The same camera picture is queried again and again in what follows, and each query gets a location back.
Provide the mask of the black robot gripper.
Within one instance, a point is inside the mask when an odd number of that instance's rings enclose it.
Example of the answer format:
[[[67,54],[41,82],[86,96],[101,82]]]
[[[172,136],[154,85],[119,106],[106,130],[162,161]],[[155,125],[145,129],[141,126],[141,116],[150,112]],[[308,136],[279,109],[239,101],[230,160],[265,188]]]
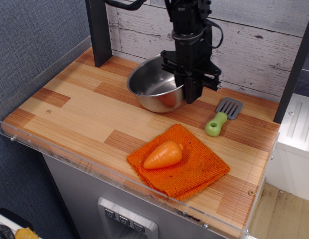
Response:
[[[175,50],[164,50],[162,68],[174,74],[176,87],[184,85],[187,104],[192,104],[202,95],[203,87],[217,91],[220,88],[219,69],[211,61],[211,36],[196,39],[176,39]]]

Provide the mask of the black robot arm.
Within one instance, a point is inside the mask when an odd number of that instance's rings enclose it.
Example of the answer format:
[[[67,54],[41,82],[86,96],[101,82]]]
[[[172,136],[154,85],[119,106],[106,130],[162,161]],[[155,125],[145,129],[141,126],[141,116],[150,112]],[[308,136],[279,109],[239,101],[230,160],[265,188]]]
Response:
[[[220,88],[221,70],[212,61],[213,27],[220,26],[209,20],[209,0],[167,0],[166,9],[173,24],[171,32],[174,51],[162,51],[162,68],[174,74],[177,86],[184,87],[184,96],[192,104],[202,95],[204,87]]]

